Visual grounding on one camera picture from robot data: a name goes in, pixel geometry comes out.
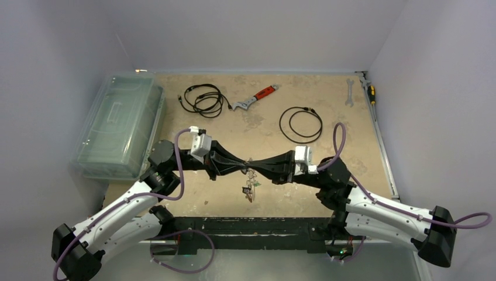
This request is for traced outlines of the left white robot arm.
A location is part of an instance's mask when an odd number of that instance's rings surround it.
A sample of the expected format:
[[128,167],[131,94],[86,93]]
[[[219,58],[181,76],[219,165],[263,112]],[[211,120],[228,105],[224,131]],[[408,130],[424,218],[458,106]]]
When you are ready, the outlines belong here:
[[53,232],[53,280],[91,280],[104,264],[128,247],[174,233],[173,215],[159,203],[178,201],[185,192],[184,171],[205,170],[211,179],[247,169],[248,161],[227,152],[206,134],[195,135],[190,149],[161,140],[149,156],[150,167],[115,201],[73,227]]

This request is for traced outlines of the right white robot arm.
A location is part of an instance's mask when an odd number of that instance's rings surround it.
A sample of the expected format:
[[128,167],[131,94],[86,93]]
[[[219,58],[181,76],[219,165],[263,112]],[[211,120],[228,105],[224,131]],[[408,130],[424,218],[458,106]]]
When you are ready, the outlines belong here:
[[448,209],[413,207],[376,195],[359,186],[338,157],[313,165],[294,151],[245,162],[274,184],[298,183],[318,188],[316,197],[337,215],[328,223],[335,238],[377,237],[417,251],[423,260],[443,268],[452,264],[457,231]]

